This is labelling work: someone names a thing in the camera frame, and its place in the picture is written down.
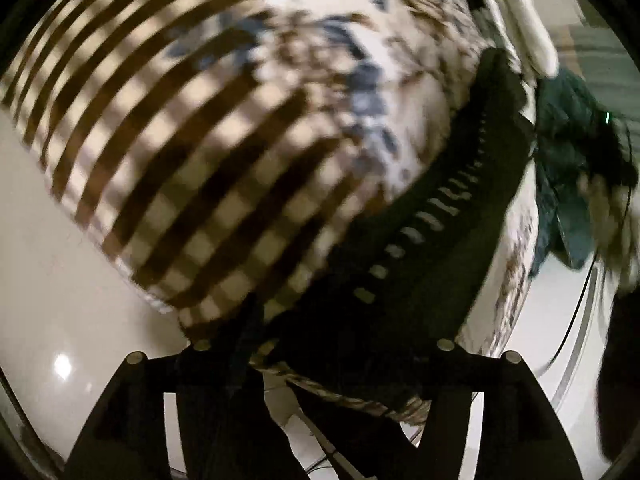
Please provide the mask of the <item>black striped sweater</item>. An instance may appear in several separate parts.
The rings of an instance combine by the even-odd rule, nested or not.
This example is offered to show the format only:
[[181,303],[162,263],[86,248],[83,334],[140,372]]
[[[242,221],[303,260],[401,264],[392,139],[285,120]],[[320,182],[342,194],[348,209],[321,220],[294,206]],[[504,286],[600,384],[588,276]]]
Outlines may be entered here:
[[532,129],[506,52],[480,56],[445,148],[386,211],[352,222],[326,268],[277,322],[268,370],[396,410],[436,342],[469,314],[520,186]]

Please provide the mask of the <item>dark green plush blanket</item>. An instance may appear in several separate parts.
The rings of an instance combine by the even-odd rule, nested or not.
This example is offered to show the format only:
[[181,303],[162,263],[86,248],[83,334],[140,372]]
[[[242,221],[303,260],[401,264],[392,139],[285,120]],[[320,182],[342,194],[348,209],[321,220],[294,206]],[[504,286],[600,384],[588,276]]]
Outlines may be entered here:
[[638,183],[638,170],[624,154],[613,119],[585,81],[562,67],[536,89],[536,202],[538,235],[530,275],[552,252],[573,270],[594,251],[588,203],[581,177],[601,177],[610,191]]

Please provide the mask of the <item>floral bedspread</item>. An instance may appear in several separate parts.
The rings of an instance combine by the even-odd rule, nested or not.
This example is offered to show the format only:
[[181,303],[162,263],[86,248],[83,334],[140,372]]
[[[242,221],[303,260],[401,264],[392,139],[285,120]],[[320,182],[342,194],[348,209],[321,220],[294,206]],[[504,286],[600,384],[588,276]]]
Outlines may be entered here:
[[[362,216],[427,172],[501,49],[534,111],[502,0],[1,0],[1,108],[51,200],[199,349],[324,400],[264,357]],[[530,157],[474,304],[451,339],[498,356],[538,230]]]

